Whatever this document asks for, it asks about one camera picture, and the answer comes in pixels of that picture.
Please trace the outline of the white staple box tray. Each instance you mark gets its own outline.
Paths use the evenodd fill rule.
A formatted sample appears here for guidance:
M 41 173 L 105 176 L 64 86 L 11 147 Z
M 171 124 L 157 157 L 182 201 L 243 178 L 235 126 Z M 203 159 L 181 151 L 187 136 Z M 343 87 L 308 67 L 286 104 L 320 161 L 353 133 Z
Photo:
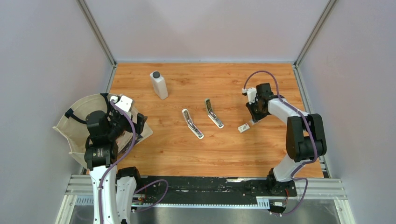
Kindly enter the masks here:
M 258 121 L 251 119 L 251 120 L 250 120 L 250 123 L 251 123 L 252 125 L 255 125 L 255 124 L 258 123 Z

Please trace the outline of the grey staple box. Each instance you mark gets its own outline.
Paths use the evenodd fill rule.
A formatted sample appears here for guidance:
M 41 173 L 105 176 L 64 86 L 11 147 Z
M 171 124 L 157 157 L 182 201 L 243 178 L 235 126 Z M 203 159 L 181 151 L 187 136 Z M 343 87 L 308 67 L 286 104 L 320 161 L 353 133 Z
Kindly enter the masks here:
M 243 124 L 243 125 L 241 125 L 241 126 L 238 127 L 238 131 L 239 131 L 240 133 L 243 133 L 243 132 L 245 132 L 245 131 L 247 131 L 247 130 L 249 130 L 249 129 L 250 129 L 250 126 L 249 126 L 248 123 L 245 123 L 245 124 Z

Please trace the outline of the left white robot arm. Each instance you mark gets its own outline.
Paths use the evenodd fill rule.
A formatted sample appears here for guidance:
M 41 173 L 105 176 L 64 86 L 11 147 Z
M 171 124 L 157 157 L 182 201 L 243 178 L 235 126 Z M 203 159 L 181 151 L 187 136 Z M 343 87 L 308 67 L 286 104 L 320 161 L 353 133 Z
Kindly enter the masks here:
M 118 170 L 114 164 L 118 154 L 116 139 L 124 131 L 131 132 L 132 127 L 115 109 L 111 115 L 91 112 L 85 120 L 89 136 L 84 160 L 93 188 L 93 223 L 129 224 L 133 194 L 141 191 L 143 181 L 136 167 Z

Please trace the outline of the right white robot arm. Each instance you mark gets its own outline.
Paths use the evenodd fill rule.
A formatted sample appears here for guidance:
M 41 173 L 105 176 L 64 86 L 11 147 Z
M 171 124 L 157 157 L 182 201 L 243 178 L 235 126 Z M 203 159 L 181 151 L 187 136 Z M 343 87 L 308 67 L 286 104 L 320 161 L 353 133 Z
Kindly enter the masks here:
M 322 117 L 306 113 L 292 106 L 285 98 L 276 95 L 269 83 L 243 88 L 247 96 L 246 107 L 252 122 L 257 123 L 269 115 L 276 116 L 286 125 L 285 148 L 287 154 L 271 169 L 266 183 L 267 191 L 276 196 L 285 189 L 285 183 L 294 179 L 304 165 L 316 161 L 327 152 Z

